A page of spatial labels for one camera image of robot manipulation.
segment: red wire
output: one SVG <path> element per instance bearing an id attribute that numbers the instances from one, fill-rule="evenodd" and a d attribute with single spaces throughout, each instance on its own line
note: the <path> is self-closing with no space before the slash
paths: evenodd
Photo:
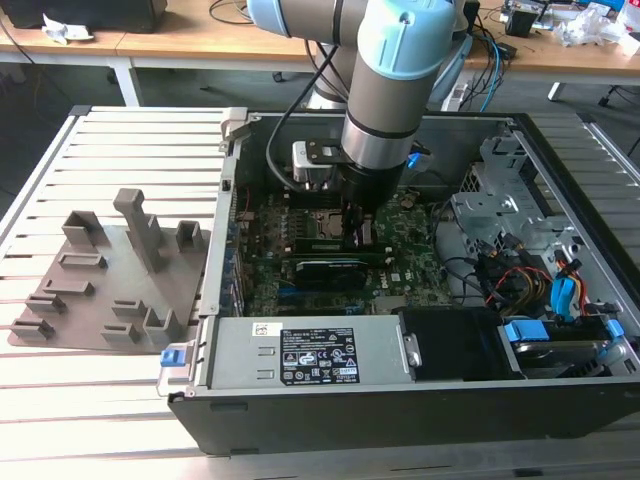
<path id="1" fill-rule="evenodd" d="M 533 267 L 512 267 L 509 270 L 507 270 L 504 275 L 502 275 L 502 277 L 500 278 L 500 280 L 498 280 L 498 283 L 496 283 L 496 286 L 494 288 L 494 290 L 498 290 L 498 288 L 500 288 L 500 286 L 505 282 L 505 280 L 507 279 L 507 277 L 509 276 L 510 273 L 516 271 L 516 272 L 521 272 L 523 270 L 529 270 L 532 272 L 536 272 L 541 274 L 546 280 L 548 280 L 549 282 L 551 282 L 551 277 L 549 277 L 549 275 L 547 275 L 547 273 L 543 270 L 540 270 L 539 268 L 533 268 Z M 488 305 L 489 302 L 493 299 L 493 294 L 489 295 L 489 297 L 487 298 L 487 300 L 484 302 L 485 305 Z"/>

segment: metal bracket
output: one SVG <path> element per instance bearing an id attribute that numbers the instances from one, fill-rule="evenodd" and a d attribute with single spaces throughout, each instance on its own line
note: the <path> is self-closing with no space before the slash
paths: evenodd
<path id="1" fill-rule="evenodd" d="M 307 158 L 315 165 L 341 165 L 350 163 L 342 155 L 340 142 L 333 138 L 311 138 L 305 142 Z M 327 150 L 336 151 L 336 155 L 326 155 Z"/>

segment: wooden desk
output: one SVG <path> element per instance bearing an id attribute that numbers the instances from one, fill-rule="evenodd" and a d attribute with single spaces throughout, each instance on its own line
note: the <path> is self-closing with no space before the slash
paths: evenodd
<path id="1" fill-rule="evenodd" d="M 217 22 L 209 16 L 211 2 L 169 0 L 155 34 L 96 32 L 94 42 L 72 42 L 68 46 L 55 44 L 39 30 L 14 29 L 8 19 L 4 23 L 36 63 L 112 67 L 128 106 L 142 104 L 136 67 L 311 71 L 301 40 L 287 39 L 254 26 Z M 484 25 L 497 41 L 518 49 L 509 66 L 508 78 L 555 82 L 549 95 L 551 100 L 557 98 L 564 85 L 558 82 L 640 85 L 640 56 L 625 57 L 614 44 L 566 48 L 555 41 L 551 32 L 538 33 L 535 29 L 530 38 L 507 37 L 503 24 L 491 17 L 484 18 L 489 13 L 487 9 L 497 7 L 500 0 L 483 0 L 482 4 L 480 14 Z M 232 5 L 216 13 L 223 18 L 241 19 Z M 2 33 L 0 62 L 27 62 Z M 465 63 L 461 82 L 485 65 L 485 50 L 477 44 Z"/>
<path id="2" fill-rule="evenodd" d="M 71 42 L 65 46 L 54 42 L 39 29 L 14 28 L 2 10 L 0 10 L 0 19 L 9 34 L 28 54 L 115 55 L 116 47 L 124 37 L 124 32 L 98 31 L 94 33 L 95 39 L 91 42 Z M 0 52 L 19 53 L 2 29 L 0 29 Z"/>
<path id="3" fill-rule="evenodd" d="M 563 47 L 554 38 L 553 32 L 532 29 L 529 38 L 510 37 L 504 33 L 504 24 L 497 21 L 497 8 L 501 0 L 483 0 L 480 18 L 496 41 L 507 43 L 518 49 L 516 58 L 509 66 L 509 72 L 534 72 L 580 75 L 620 75 L 637 77 L 640 74 L 640 55 L 626 57 L 617 44 L 604 46 L 594 44 Z M 484 69 L 487 62 L 486 50 L 475 42 L 465 68 Z"/>
<path id="4" fill-rule="evenodd" d="M 127 33 L 118 55 L 208 60 L 259 60 L 306 63 L 300 39 L 274 35 L 253 25 L 227 25 L 209 16 L 212 0 L 170 0 L 158 31 L 153 35 Z M 233 5 L 216 15 L 242 21 Z"/>
<path id="5" fill-rule="evenodd" d="M 92 42 L 64 46 L 40 30 L 16 29 L 3 15 L 11 36 L 38 64 L 108 66 L 115 70 L 128 106 L 142 104 L 136 67 L 192 68 L 258 71 L 311 71 L 304 44 L 265 32 L 254 26 L 217 22 L 209 16 L 212 0 L 169 0 L 154 34 L 95 32 Z M 222 18 L 241 20 L 231 5 L 216 10 Z M 0 31 L 2 62 L 28 63 Z M 16 70 L 9 71 L 19 77 Z"/>

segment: table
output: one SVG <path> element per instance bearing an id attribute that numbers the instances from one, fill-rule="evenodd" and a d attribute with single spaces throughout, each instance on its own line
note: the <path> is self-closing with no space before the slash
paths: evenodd
<path id="1" fill-rule="evenodd" d="M 492 20 L 498 15 L 487 16 L 489 9 L 501 3 L 483 0 L 480 14 L 499 42 L 518 48 L 509 67 L 509 78 L 553 83 L 550 100 L 558 98 L 566 83 L 640 85 L 640 56 L 625 57 L 615 44 L 565 48 L 555 42 L 551 32 L 535 30 L 526 39 L 505 36 L 504 25 Z M 72 42 L 66 47 L 49 40 L 39 30 L 14 29 L 6 18 L 4 23 L 36 63 L 113 68 L 128 106 L 143 104 L 136 67 L 311 71 L 301 40 L 254 26 L 216 22 L 209 17 L 210 4 L 211 0 L 169 0 L 155 34 L 96 32 L 94 42 Z M 232 5 L 221 8 L 218 14 L 241 19 Z M 28 63 L 1 32 L 0 62 Z M 484 48 L 475 45 L 458 85 L 445 102 L 446 108 L 457 108 L 460 92 L 464 94 L 464 86 L 485 64 Z"/>
<path id="2" fill-rule="evenodd" d="M 532 29 L 528 38 L 507 36 L 504 24 L 497 21 L 501 0 L 483 0 L 479 12 L 484 26 L 496 42 L 518 49 L 507 71 L 507 78 L 539 81 L 553 84 L 549 100 L 557 100 L 567 83 L 601 85 L 640 85 L 640 55 L 624 56 L 614 43 L 604 46 L 577 45 L 563 47 L 550 31 Z M 456 87 L 446 102 L 449 110 L 457 110 L 467 84 L 473 75 L 486 66 L 487 53 L 479 42 L 474 42 Z"/>
<path id="3" fill-rule="evenodd" d="M 104 225 L 124 225 L 113 197 L 123 186 L 142 188 L 161 226 L 189 218 L 211 228 L 227 114 L 93 107 L 69 116 L 0 221 L 0 327 L 22 312 L 78 205 Z M 8 333 L 0 329 L 0 478 L 494 479 L 543 469 L 545 478 L 587 480 L 613 470 L 632 478 L 638 467 L 638 416 L 569 441 L 208 458 L 156 394 L 158 355 L 12 347 Z"/>
<path id="4" fill-rule="evenodd" d="M 107 66 L 115 70 L 125 105 L 143 104 L 136 67 L 310 72 L 304 44 L 255 26 L 227 25 L 209 16 L 212 0 L 169 0 L 154 34 L 95 33 L 93 42 L 59 45 L 39 30 L 13 28 L 11 36 L 38 64 Z M 232 5 L 216 10 L 241 20 Z M 0 62 L 29 63 L 0 31 Z"/>

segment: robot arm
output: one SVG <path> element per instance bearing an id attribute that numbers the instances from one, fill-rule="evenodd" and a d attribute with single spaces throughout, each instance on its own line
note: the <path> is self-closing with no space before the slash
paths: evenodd
<path id="1" fill-rule="evenodd" d="M 375 213 L 395 192 L 438 69 L 455 8 L 447 0 L 249 0 L 260 28 L 355 47 L 338 166 L 345 202 Z"/>

